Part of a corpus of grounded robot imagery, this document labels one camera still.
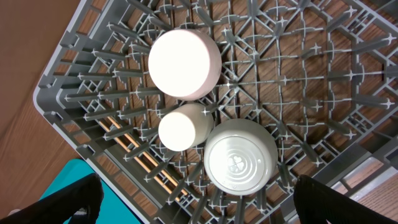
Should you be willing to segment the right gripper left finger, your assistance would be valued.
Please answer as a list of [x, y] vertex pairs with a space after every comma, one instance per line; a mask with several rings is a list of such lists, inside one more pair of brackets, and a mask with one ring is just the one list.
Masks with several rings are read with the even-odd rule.
[[1, 223], [95, 223], [103, 197], [101, 178], [98, 174], [89, 174], [2, 218]]

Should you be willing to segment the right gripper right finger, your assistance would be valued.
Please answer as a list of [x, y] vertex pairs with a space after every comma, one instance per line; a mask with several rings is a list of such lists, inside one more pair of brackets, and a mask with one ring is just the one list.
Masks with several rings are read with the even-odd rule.
[[307, 175], [298, 177], [294, 205], [301, 224], [397, 224]]

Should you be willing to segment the wooden chopstick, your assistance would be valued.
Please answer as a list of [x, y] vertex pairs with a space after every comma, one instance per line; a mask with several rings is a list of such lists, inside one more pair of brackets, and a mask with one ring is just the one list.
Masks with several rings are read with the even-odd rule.
[[[105, 131], [108, 133], [108, 132], [110, 132], [111, 131], [111, 129], [109, 128], [109, 127], [107, 127], [107, 125], [105, 125], [105, 123], [104, 122], [102, 122], [102, 121], [99, 121], [99, 125], [102, 127], [102, 128], [104, 128], [105, 129]], [[120, 138], [119, 137], [116, 137], [115, 139], [114, 139], [118, 144], [120, 144], [127, 152], [131, 152], [131, 149], [129, 149], [125, 144], [124, 144], [124, 142], [122, 141], [122, 140], [120, 140]], [[138, 147], [136, 147], [135, 146], [135, 148], [134, 148], [134, 150], [133, 150], [133, 152], [138, 152]], [[149, 174], [150, 172], [152, 172], [152, 171], [155, 171], [155, 168], [160, 168], [160, 165], [158, 166], [158, 167], [154, 167], [153, 169], [150, 169], [149, 168], [149, 166], [147, 166], [138, 156], [135, 156], [134, 157], [134, 160]], [[164, 182], [163, 180], [161, 180], [159, 177], [158, 177], [158, 174], [156, 174], [155, 176], [154, 176], [154, 179], [158, 182], [158, 184], [161, 186], [161, 187], [163, 187], [169, 194], [171, 194], [172, 193], [172, 190], [171, 190], [171, 188], [166, 184], [166, 182]]]
[[[122, 128], [122, 126], [111, 116], [108, 116], [108, 119], [115, 125], [115, 127], [117, 127], [118, 129]], [[132, 137], [131, 134], [127, 133], [125, 134], [125, 137], [131, 142], [133, 143], [133, 145], [135, 145], [136, 147], [139, 146], [139, 144], [136, 142], [136, 140]], [[147, 152], [144, 152], [144, 156], [155, 166], [158, 167], [159, 163]], [[177, 186], [178, 183], [177, 181], [165, 170], [163, 169], [161, 171], [161, 173], [163, 173], [163, 175], [166, 176], [166, 178], [174, 185]], [[182, 189], [182, 193], [187, 196], [188, 192], [185, 189]]]

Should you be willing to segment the grey bowl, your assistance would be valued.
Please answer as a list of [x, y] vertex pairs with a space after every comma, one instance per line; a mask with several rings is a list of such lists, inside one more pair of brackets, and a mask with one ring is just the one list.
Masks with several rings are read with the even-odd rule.
[[204, 148], [208, 178], [231, 195], [250, 195], [272, 177], [278, 160], [275, 139], [259, 123], [230, 119], [215, 127]]

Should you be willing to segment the grey dishwasher rack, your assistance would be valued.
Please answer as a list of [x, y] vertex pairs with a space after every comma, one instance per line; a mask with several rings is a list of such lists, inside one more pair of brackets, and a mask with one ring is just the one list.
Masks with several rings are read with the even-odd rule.
[[[183, 101], [154, 85], [147, 63], [173, 29], [204, 32], [221, 52], [219, 83], [199, 99], [205, 114], [250, 119], [275, 137], [277, 168], [259, 192], [218, 189], [203, 145], [160, 142], [161, 118]], [[144, 223], [293, 223], [301, 174], [354, 198], [397, 175], [397, 2], [81, 1], [33, 101]], [[153, 169], [144, 151], [160, 165], [149, 174], [134, 160]]]

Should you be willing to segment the white cup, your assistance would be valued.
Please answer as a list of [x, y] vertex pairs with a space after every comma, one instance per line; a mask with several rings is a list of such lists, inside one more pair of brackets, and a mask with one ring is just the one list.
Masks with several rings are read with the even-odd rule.
[[199, 103], [183, 105], [166, 114], [159, 123], [161, 143], [172, 151], [184, 151], [206, 141], [214, 127], [212, 114]]

